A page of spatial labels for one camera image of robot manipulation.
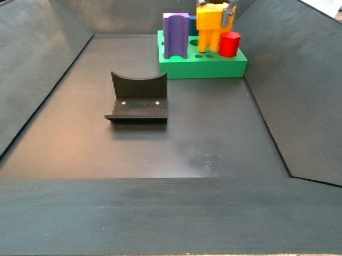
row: red peg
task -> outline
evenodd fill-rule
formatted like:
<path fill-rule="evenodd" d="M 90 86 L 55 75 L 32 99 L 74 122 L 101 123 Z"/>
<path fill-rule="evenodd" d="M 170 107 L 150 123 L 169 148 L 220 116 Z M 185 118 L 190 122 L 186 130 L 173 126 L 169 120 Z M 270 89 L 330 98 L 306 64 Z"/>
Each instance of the red peg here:
<path fill-rule="evenodd" d="M 221 34 L 220 55 L 233 58 L 238 54 L 241 44 L 241 34 L 237 32 L 226 32 Z"/>

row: green block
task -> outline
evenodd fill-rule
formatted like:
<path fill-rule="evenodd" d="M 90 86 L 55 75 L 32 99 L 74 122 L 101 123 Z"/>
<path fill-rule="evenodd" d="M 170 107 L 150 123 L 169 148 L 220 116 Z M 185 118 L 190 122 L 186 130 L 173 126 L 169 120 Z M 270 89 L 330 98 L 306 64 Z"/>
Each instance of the green block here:
<path fill-rule="evenodd" d="M 165 58 L 165 34 L 158 31 L 158 51 L 161 74 L 167 72 L 169 79 L 244 77 L 248 58 L 241 49 L 234 58 L 225 58 L 218 53 L 198 52 L 198 36 L 189 37 L 189 58 L 173 56 Z"/>

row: black plastic stand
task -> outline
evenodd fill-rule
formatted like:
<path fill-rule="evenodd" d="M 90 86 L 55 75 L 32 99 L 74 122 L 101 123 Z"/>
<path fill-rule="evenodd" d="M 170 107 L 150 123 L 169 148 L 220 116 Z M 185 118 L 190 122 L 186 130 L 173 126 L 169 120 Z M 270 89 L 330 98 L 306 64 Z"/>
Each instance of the black plastic stand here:
<path fill-rule="evenodd" d="M 111 121 L 167 121 L 167 74 L 149 79 L 131 79 L 114 72 L 117 101 Z"/>

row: yellow block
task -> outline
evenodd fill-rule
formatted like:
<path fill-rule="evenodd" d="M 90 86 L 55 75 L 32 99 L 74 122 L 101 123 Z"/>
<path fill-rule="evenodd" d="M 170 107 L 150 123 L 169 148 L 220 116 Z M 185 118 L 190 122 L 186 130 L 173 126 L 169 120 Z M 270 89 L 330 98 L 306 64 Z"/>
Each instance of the yellow block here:
<path fill-rule="evenodd" d="M 224 4 L 205 4 L 197 8 L 197 29 L 220 30 L 222 29 L 222 12 L 229 7 Z"/>

